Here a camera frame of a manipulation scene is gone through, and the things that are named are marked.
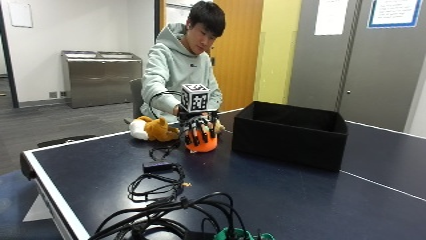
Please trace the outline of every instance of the person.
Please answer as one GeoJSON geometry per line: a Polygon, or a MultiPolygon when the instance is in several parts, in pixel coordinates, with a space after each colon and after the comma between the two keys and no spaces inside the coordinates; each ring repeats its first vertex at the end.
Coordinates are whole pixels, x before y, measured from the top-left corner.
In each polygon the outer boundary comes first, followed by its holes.
{"type": "Polygon", "coordinates": [[[151,118],[177,121],[183,84],[203,84],[211,91],[208,109],[219,110],[223,93],[213,74],[209,52],[225,30],[225,13],[213,2],[197,2],[187,24],[172,23],[160,32],[149,50],[143,76],[141,113],[151,118]]]}

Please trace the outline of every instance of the gray hoodie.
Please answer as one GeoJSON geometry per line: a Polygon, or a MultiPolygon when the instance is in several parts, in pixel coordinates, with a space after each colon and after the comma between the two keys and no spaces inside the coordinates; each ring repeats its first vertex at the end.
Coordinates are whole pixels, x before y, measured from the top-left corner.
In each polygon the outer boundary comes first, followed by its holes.
{"type": "Polygon", "coordinates": [[[177,119],[171,114],[173,108],[180,104],[180,96],[176,94],[161,94],[164,91],[181,92],[183,84],[199,83],[211,90],[208,109],[217,110],[223,103],[223,93],[219,89],[213,74],[209,55],[192,54],[180,42],[185,34],[185,25],[181,23],[168,24],[157,36],[156,45],[148,54],[148,63],[143,77],[143,99],[141,112],[155,119],[149,109],[149,102],[157,117],[165,117],[168,122],[177,119]]]}

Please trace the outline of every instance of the stainless steel bin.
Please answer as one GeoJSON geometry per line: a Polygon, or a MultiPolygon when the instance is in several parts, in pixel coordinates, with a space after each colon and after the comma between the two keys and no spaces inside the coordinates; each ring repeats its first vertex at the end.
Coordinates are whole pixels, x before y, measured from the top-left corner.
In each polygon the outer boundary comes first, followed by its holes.
{"type": "Polygon", "coordinates": [[[132,101],[129,81],[143,76],[143,60],[128,52],[61,52],[65,101],[72,108],[132,101]]]}

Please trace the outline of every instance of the black box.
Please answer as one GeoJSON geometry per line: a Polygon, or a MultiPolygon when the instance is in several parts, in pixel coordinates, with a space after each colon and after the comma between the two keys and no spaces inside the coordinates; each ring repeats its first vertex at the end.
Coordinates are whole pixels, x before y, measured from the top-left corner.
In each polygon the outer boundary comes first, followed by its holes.
{"type": "Polygon", "coordinates": [[[337,112],[255,101],[235,117],[232,149],[340,171],[346,138],[337,112]]]}

